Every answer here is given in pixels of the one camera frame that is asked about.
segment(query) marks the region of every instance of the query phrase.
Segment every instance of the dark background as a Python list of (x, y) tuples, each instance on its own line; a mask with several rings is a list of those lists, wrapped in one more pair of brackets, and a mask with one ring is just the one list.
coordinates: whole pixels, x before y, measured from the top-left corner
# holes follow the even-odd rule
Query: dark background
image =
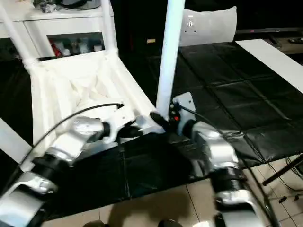
[[(118, 48), (121, 52), (146, 52), (149, 44), (161, 47), (164, 35), (167, 0), (111, 0), (115, 14)], [(278, 3), (276, 0), (187, 0), (185, 8), (194, 11), (215, 11), (237, 6), (237, 30), (301, 28), (302, 1)]]

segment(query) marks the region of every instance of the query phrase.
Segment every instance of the black surface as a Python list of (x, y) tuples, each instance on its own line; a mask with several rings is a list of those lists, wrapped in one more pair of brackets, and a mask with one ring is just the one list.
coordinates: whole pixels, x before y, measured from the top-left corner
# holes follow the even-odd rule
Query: black surface
[[(132, 53), (121, 58), (155, 104), (160, 55)], [(0, 89), (7, 108), (1, 109), (0, 117), (31, 142), (29, 75), (20, 62), (8, 64)], [(250, 166), (303, 150), (302, 94), (238, 45), (181, 48), (173, 96), (188, 91), (197, 112), (226, 134)], [(5, 167), (3, 179), (9, 166), (15, 165)], [(57, 194), (50, 218), (193, 182), (203, 178), (203, 169), (202, 154), (188, 139), (148, 134), (76, 163)]]

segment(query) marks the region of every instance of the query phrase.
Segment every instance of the white panel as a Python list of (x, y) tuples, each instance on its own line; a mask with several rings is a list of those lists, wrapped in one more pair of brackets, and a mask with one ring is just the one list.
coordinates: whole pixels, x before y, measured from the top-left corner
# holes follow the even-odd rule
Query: white panel
[(302, 65), (262, 39), (237, 41), (237, 44), (303, 93)]
[(9, 34), (3, 23), (0, 23), (0, 39), (9, 38)]
[(19, 163), (31, 147), (0, 118), (0, 149)]

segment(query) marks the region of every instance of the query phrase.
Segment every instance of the white cabinet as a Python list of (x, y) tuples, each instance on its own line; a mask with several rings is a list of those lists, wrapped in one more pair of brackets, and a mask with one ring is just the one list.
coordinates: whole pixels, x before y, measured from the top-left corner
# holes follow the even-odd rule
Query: white cabinet
[(102, 35), (104, 28), (102, 17), (34, 20), (25, 21), (24, 24), (40, 57), (55, 56), (50, 42), (60, 39), (92, 39), (91, 35), (97, 33), (93, 35), (93, 42), (98, 36), (100, 44), (106, 45), (106, 40), (103, 40)]
[[(51, 41), (71, 39), (82, 42), (89, 40), (89, 51), (99, 39), (99, 44), (106, 47), (104, 17), (102, 7), (90, 10), (65, 10), (53, 13), (42, 13), (34, 8), (31, 1), (1, 0), (10, 19), (24, 38), (26, 45), (35, 57), (54, 57)], [(110, 6), (109, 16), (112, 19), (112, 30), (115, 31), (114, 13)], [(1, 39), (9, 38), (0, 16), (0, 47)]]
[[(20, 36), (22, 37), (23, 41), (27, 45), (27, 47), (28, 47), (29, 51), (32, 53), (32, 55), (35, 57), (40, 57), (40, 54), (38, 53), (37, 49), (35, 48), (35, 45), (32, 42), (31, 37), (29, 36), (23, 22), (17, 21), (17, 22), (14, 22), (14, 24), (15, 24), (15, 28), (19, 32)], [(6, 48), (7, 43), (11, 44), (11, 41), (9, 39), (9, 34), (8, 34), (4, 24), (0, 22), (0, 48)]]

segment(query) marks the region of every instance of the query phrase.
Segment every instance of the white shelf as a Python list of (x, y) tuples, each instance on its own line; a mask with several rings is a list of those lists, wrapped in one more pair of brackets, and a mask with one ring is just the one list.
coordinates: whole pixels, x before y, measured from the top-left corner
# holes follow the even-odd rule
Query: white shelf
[[(68, 19), (84, 17), (102, 17), (102, 7), (90, 10), (66, 10), (61, 9), (53, 13), (43, 13), (36, 9), (31, 0), (0, 0), (12, 21)], [(110, 15), (113, 16), (113, 9), (110, 8)]]

